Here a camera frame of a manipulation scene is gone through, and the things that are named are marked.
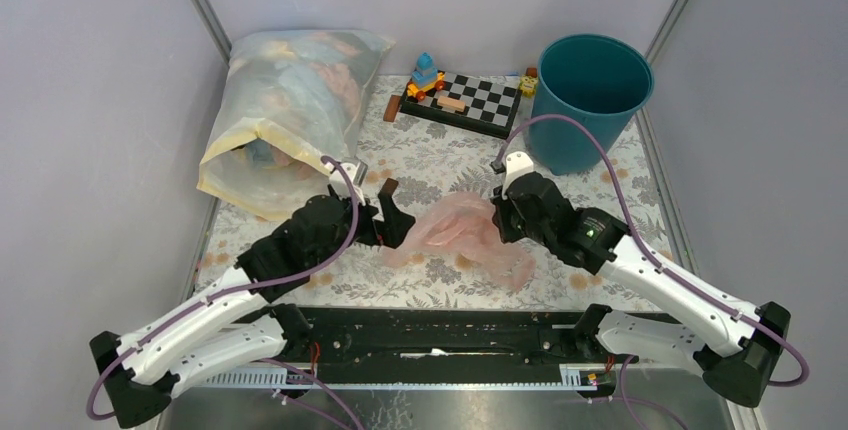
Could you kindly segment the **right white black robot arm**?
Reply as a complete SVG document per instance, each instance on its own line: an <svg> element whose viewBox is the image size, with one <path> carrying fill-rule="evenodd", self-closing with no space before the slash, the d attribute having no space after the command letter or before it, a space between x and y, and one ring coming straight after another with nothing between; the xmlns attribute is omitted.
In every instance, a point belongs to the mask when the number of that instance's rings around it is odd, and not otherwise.
<svg viewBox="0 0 848 430"><path fill-rule="evenodd" d="M628 287L673 319L644 319L592 304L574 328L579 357L647 358L701 377L735 404L760 404L783 351L775 339L785 336L791 319L784 307L740 300L639 247L623 221L599 208L573 207L537 172L495 188L491 202L504 242L530 239L568 266Z"/></svg>

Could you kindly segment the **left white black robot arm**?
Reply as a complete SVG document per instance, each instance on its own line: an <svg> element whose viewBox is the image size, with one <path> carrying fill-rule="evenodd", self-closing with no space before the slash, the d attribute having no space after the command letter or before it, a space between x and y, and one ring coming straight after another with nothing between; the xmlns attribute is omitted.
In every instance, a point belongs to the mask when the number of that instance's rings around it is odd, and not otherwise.
<svg viewBox="0 0 848 430"><path fill-rule="evenodd" d="M100 373L95 388L105 390L119 427L153 419L216 371L277 355L296 361L311 351L303 313L274 303L353 243L397 248L416 219L388 192L378 201L373 206L335 193L312 197L192 299L134 332L92 338Z"/></svg>

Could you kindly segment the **pink trash bag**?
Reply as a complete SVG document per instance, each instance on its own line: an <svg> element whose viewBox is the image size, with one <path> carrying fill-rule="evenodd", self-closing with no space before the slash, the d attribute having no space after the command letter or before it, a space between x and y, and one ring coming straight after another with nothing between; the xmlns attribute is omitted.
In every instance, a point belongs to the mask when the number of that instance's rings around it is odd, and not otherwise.
<svg viewBox="0 0 848 430"><path fill-rule="evenodd" d="M417 254L461 256L495 283L518 291L532 276L536 262L521 245L501 241L494 213L494 204L477 193L451 193L416 219L397 248L382 252L383 263L400 268Z"/></svg>

